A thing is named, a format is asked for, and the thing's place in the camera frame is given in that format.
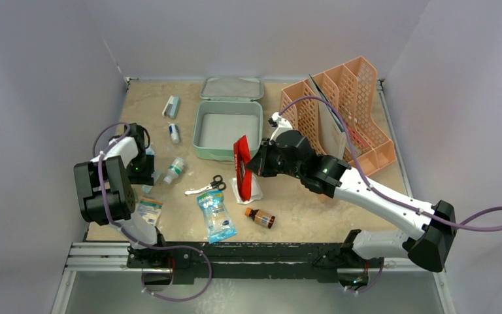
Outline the red first aid pouch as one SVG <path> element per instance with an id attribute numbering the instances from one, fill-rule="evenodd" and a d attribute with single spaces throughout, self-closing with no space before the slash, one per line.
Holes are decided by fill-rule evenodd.
<path id="1" fill-rule="evenodd" d="M 247 136 L 240 137 L 233 145 L 234 162 L 236 171 L 236 196 L 242 202 L 250 201 L 253 192 L 253 173 L 246 168 L 251 160 Z"/>

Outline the small teal strip packet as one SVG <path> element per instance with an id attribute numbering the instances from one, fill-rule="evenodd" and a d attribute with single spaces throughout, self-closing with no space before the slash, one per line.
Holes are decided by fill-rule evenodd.
<path id="1" fill-rule="evenodd" d="M 145 194 L 149 194 L 151 192 L 151 190 L 153 189 L 153 186 L 144 184 L 141 186 L 141 189 Z"/>

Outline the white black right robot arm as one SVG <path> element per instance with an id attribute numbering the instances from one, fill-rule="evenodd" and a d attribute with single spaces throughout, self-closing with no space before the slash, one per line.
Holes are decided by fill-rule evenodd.
<path id="1" fill-rule="evenodd" d="M 349 266 L 382 257 L 408 258 L 417 266 L 442 272 L 457 230 L 454 207 L 410 198 L 380 183 L 363 179 L 358 169 L 334 156 L 317 154 L 298 131 L 264 139 L 245 168 L 258 177 L 288 175 L 316 194 L 362 207 L 398 227 L 397 232 L 354 230 L 341 248 Z"/>

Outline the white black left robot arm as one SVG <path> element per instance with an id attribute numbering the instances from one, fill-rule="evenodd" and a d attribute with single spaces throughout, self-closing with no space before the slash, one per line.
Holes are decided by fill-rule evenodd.
<path id="1" fill-rule="evenodd" d="M 136 212 L 133 185 L 154 185 L 154 155 L 147 153 L 150 136 L 145 127 L 123 122 L 120 135 L 95 152 L 88 162 L 73 168 L 78 205 L 82 218 L 108 226 L 122 234 L 134 250 L 154 268 L 165 265 L 169 250 L 160 231 Z"/>

